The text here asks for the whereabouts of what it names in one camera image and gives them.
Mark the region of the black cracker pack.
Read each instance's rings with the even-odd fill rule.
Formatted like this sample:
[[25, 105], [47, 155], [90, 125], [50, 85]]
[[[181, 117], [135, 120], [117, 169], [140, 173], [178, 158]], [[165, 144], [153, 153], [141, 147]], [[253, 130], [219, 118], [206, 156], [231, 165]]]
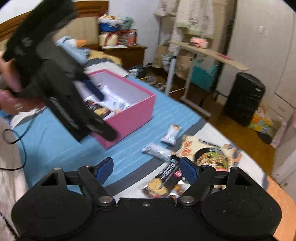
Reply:
[[98, 104], [95, 101], [87, 100], [87, 101], [85, 101], [85, 103], [91, 111], [93, 111], [97, 116], [99, 116], [101, 118], [105, 118], [111, 113], [111, 111], [109, 109], [101, 106], [100, 104]]
[[143, 194], [149, 198], [179, 198], [184, 192], [180, 161], [172, 160], [144, 188]]

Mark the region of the beige instant noodle packet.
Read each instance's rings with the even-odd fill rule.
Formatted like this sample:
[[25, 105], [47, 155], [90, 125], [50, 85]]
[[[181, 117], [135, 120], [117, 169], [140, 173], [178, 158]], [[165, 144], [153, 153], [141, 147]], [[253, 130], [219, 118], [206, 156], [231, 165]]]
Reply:
[[220, 147], [188, 135], [183, 136], [177, 156], [186, 157], [198, 166], [208, 165], [217, 171], [226, 172], [237, 166], [241, 159], [240, 149], [232, 144], [224, 144]]

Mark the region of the grey snack bar middle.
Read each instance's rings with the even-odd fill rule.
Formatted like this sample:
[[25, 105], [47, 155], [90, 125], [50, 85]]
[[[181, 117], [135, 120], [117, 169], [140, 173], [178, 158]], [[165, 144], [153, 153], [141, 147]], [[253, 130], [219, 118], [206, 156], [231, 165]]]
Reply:
[[176, 156], [175, 152], [154, 143], [149, 143], [142, 152], [163, 162], [169, 162]]

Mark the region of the small white snack bar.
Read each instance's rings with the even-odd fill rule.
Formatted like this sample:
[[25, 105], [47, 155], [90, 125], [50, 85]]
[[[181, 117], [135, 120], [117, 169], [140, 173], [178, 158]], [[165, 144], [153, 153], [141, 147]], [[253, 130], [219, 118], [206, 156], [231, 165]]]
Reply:
[[166, 135], [161, 138], [161, 142], [174, 146], [177, 141], [178, 134], [181, 130], [179, 125], [171, 124]]

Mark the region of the blue penguin plush toy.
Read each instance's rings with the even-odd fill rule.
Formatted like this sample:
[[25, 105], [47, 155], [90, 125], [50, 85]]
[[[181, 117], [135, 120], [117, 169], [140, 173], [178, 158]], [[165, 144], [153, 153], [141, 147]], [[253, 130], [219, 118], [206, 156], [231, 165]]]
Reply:
[[90, 55], [90, 49], [78, 47], [76, 39], [70, 36], [64, 36], [55, 42], [56, 46], [62, 47], [72, 58], [80, 65], [86, 65]]

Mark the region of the pink storage box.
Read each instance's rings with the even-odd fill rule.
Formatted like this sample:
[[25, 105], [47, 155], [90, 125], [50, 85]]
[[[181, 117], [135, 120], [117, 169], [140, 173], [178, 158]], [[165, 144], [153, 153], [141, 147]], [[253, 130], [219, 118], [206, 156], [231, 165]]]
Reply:
[[94, 84], [103, 84], [118, 96], [128, 101], [131, 106], [105, 120], [117, 131], [117, 138], [109, 142], [98, 134], [92, 136], [105, 148], [109, 149], [132, 132], [152, 119], [156, 94], [135, 81], [121, 77], [106, 69], [90, 72], [88, 76]]

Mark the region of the wooden nightstand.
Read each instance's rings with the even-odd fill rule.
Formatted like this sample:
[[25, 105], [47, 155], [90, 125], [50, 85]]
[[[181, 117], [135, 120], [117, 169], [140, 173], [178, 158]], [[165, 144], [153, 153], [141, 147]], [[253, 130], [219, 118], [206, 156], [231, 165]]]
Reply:
[[144, 65], [144, 55], [146, 49], [146, 46], [134, 45], [128, 46], [127, 48], [102, 49], [102, 51], [106, 54], [120, 58], [122, 61], [122, 67], [128, 70], [137, 65]]

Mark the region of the cream gift box red ribbon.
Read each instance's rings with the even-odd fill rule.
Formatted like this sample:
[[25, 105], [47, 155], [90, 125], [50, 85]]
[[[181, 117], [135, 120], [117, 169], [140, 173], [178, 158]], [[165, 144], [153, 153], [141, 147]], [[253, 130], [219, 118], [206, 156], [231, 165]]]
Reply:
[[118, 34], [116, 32], [105, 32], [98, 36], [100, 46], [118, 45]]

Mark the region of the striped bedsheet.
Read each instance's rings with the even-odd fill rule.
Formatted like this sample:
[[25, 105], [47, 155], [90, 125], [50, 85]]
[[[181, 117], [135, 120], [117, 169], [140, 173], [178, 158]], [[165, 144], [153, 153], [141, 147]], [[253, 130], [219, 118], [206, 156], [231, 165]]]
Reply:
[[[293, 240], [288, 195], [274, 196], [271, 179], [241, 151], [227, 172], [199, 166], [192, 185], [183, 176], [179, 198], [146, 197], [142, 189], [168, 163], [142, 152], [149, 143], [179, 161], [184, 135], [232, 143], [185, 105], [128, 79], [156, 94], [152, 119], [109, 149], [93, 133], [76, 140], [49, 109], [1, 133], [1, 216], [17, 240]], [[171, 124], [181, 127], [174, 146], [161, 142]], [[100, 185], [93, 169], [107, 157], [113, 172]]]

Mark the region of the wooden headboard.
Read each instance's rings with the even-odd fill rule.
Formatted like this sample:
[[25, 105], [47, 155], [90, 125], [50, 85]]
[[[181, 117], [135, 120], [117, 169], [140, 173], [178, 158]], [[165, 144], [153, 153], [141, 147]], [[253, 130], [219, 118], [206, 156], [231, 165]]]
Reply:
[[[70, 36], [76, 40], [85, 40], [86, 48], [98, 50], [98, 18], [108, 13], [109, 1], [74, 1], [73, 4], [76, 9], [76, 18], [57, 32], [53, 40]], [[27, 11], [1, 23], [1, 50], [6, 49], [8, 39], [29, 13]]]

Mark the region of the blue bowl with items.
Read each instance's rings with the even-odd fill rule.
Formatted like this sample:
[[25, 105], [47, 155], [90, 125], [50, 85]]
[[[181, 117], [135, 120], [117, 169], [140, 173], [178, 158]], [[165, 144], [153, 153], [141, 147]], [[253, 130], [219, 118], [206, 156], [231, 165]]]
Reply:
[[101, 32], [116, 32], [123, 25], [123, 19], [116, 16], [103, 15], [98, 18], [98, 25]]

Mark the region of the brown paper bag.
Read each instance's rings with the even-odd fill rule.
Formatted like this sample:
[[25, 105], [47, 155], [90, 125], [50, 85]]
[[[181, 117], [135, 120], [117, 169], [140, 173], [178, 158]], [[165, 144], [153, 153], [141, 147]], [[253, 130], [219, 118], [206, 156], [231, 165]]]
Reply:
[[162, 68], [162, 56], [168, 54], [168, 46], [157, 45], [154, 53], [153, 66], [155, 68]]

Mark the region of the colourful gift box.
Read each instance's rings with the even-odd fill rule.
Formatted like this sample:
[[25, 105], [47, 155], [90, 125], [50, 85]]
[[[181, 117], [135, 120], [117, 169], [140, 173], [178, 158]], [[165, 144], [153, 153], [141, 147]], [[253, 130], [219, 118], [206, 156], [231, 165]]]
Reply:
[[248, 127], [270, 137], [273, 137], [276, 132], [275, 122], [269, 115], [268, 108], [265, 106], [258, 107]]

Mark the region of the black suitcase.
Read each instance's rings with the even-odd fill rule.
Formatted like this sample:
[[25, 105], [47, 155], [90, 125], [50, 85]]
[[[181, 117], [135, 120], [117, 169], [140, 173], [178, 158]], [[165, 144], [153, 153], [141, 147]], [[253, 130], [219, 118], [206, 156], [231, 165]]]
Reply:
[[248, 73], [238, 72], [223, 113], [242, 126], [248, 126], [264, 94], [265, 86], [260, 80]]

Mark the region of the teal tote bag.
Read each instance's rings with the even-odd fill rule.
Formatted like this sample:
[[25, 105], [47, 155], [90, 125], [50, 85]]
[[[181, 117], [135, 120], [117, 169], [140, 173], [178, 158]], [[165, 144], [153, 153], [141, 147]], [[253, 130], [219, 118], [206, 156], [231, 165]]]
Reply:
[[217, 70], [218, 65], [213, 65], [210, 70], [205, 70], [196, 65], [193, 67], [191, 83], [197, 85], [197, 87], [205, 91], [208, 91], [214, 82]]

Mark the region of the pink item on table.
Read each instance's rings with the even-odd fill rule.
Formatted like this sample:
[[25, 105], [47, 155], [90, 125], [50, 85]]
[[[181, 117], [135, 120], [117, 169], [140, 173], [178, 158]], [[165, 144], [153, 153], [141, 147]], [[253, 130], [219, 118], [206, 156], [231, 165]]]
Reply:
[[202, 49], [208, 48], [208, 41], [202, 38], [191, 38], [189, 44]]

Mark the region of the wooden rolling side table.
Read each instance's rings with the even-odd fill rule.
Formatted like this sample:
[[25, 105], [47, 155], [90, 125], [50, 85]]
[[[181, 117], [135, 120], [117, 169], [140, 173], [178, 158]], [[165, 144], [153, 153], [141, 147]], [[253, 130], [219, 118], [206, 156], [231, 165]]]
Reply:
[[[200, 64], [203, 62], [204, 58], [209, 56], [215, 59], [216, 62], [223, 63], [224, 65], [229, 65], [237, 69], [238, 71], [244, 72], [249, 70], [249, 67], [245, 66], [244, 64], [233, 60], [229, 58], [226, 55], [223, 55], [221, 53], [215, 52], [211, 49], [203, 49], [196, 47], [190, 43], [186, 42], [180, 42], [180, 41], [170, 41], [170, 44], [176, 45], [176, 49], [173, 53], [173, 56], [170, 61], [170, 67], [168, 72], [168, 78], [166, 80], [166, 88], [165, 88], [165, 94], [170, 95], [172, 93], [171, 86], [173, 83], [173, 78], [175, 75], [176, 70], [176, 62], [177, 57], [179, 56], [180, 50], [185, 50], [193, 54], [192, 57], [190, 57], [190, 67], [189, 67], [189, 74], [187, 76], [187, 80], [185, 83], [184, 89], [184, 95], [180, 97], [180, 100], [192, 108], [196, 109], [199, 113], [203, 114], [206, 119], [208, 120], [211, 117], [211, 114], [204, 110], [202, 108], [205, 99], [215, 94], [215, 100], [220, 95], [220, 92], [216, 90], [218, 79], [216, 78], [216, 74], [219, 69], [219, 65], [213, 65], [210, 70], [205, 70], [200, 67]], [[202, 97], [199, 104], [195, 104], [194, 102], [190, 101], [187, 98], [190, 84], [195, 83], [200, 89], [204, 90], [205, 95]]]

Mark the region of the white fluffy hanging garment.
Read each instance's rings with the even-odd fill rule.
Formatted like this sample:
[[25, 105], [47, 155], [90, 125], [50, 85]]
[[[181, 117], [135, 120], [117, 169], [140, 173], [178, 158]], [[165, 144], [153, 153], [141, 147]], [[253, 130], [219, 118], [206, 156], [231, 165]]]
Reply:
[[[160, 18], [174, 18], [170, 41], [184, 42], [191, 38], [209, 40], [214, 36], [213, 2], [208, 0], [159, 1], [154, 12]], [[169, 44], [169, 52], [176, 45]]]

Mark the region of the white wardrobe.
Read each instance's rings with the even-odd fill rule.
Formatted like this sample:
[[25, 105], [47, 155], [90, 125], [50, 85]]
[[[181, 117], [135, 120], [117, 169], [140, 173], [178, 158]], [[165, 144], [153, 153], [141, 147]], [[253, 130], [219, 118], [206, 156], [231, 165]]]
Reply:
[[237, 1], [228, 57], [265, 86], [261, 103], [288, 120], [293, 107], [276, 95], [292, 40], [294, 11], [284, 1]]

